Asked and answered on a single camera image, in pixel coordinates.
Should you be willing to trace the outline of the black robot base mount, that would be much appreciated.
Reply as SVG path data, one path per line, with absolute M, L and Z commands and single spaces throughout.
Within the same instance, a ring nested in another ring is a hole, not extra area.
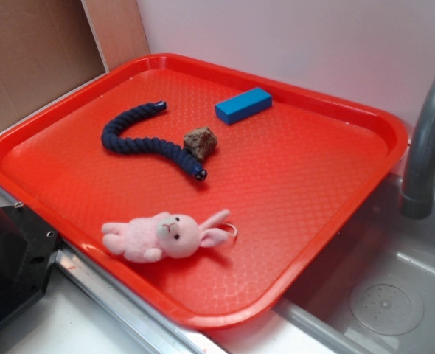
M 0 329 L 44 296 L 58 244 L 28 206 L 0 206 Z

